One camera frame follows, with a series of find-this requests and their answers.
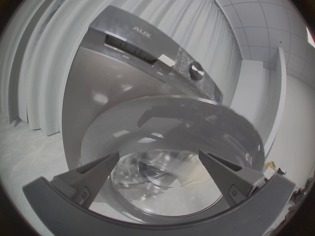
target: washing machine door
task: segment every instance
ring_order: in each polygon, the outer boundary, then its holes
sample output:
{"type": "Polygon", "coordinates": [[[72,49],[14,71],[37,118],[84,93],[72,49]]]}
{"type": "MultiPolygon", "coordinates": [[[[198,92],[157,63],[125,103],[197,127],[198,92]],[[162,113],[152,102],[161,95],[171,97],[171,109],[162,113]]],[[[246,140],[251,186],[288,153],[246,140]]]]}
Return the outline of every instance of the washing machine door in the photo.
{"type": "Polygon", "coordinates": [[[81,159],[88,164],[118,151],[120,160],[90,209],[127,222],[163,225],[225,211],[230,206],[199,159],[200,150],[263,169],[258,132],[216,102],[151,96],[108,109],[87,129],[81,159]]]}

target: ceiling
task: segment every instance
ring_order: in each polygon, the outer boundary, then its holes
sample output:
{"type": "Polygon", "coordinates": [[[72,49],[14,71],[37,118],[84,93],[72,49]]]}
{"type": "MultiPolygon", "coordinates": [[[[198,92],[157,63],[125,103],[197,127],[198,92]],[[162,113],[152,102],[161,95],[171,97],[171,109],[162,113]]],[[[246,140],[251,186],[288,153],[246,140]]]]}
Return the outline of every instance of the ceiling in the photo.
{"type": "Polygon", "coordinates": [[[217,0],[229,19],[244,59],[275,69],[277,48],[285,54],[287,74],[315,89],[315,48],[290,0],[217,0]]]}

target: metal surface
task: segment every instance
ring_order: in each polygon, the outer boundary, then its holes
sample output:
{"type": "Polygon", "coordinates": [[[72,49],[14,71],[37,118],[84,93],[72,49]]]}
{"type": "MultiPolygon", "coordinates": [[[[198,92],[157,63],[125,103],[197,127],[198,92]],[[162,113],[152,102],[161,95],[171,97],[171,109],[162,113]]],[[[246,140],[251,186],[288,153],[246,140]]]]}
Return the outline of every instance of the metal surface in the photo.
{"type": "Polygon", "coordinates": [[[105,111],[88,128],[81,159],[89,163],[119,151],[112,184],[105,183],[96,201],[140,223],[165,224],[192,219],[176,216],[203,217],[205,210],[214,215],[228,207],[225,200],[218,202],[221,193],[202,164],[193,162],[199,149],[256,171],[263,168],[262,141],[246,119],[216,102],[187,96],[143,97],[105,111]]]}
{"type": "Polygon", "coordinates": [[[89,208],[111,171],[119,161],[119,152],[54,176],[51,183],[73,202],[89,208]]]}
{"type": "Polygon", "coordinates": [[[81,143],[89,125],[116,104],[163,94],[221,102],[222,93],[207,74],[191,80],[191,62],[185,50],[154,26],[107,7],[84,36],[65,87],[62,135],[69,169],[82,165],[81,143]],[[141,53],[154,58],[145,60],[141,53]]]}
{"type": "Polygon", "coordinates": [[[40,177],[23,187],[30,205],[55,235],[261,236],[290,198],[294,184],[274,175],[244,202],[213,217],[183,224],[140,225],[117,221],[73,203],[40,177]]]}
{"type": "Polygon", "coordinates": [[[200,150],[199,159],[231,207],[244,201],[265,183],[263,173],[241,167],[210,152],[200,150]]]}

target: aux logo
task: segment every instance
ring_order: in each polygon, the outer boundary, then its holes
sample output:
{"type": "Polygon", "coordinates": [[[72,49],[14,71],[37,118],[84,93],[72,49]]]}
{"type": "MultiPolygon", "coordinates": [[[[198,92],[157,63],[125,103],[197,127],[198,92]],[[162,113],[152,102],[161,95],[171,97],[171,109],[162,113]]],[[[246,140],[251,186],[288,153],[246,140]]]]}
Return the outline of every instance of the aux logo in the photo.
{"type": "Polygon", "coordinates": [[[135,26],[134,28],[132,28],[133,30],[139,32],[140,34],[142,34],[143,36],[146,36],[148,38],[150,38],[150,35],[149,33],[147,33],[146,31],[144,31],[143,29],[139,29],[138,26],[135,26]]]}

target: open washing machine door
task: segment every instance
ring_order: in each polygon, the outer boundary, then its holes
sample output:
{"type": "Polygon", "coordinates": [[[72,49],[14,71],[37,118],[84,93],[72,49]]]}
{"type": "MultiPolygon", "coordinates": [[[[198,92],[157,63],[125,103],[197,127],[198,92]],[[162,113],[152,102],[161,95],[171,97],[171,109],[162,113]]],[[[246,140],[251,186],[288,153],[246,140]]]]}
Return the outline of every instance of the open washing machine door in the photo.
{"type": "Polygon", "coordinates": [[[255,171],[262,171],[264,152],[253,126],[221,106],[222,97],[201,65],[168,36],[107,7],[76,53],[62,111],[69,170],[120,154],[90,209],[160,225],[228,209],[199,150],[255,171]]]}
{"type": "Polygon", "coordinates": [[[188,95],[217,103],[223,97],[201,65],[171,38],[108,6],[89,26],[66,83],[62,138],[69,169],[82,165],[82,139],[97,116],[149,95],[188,95]]]}

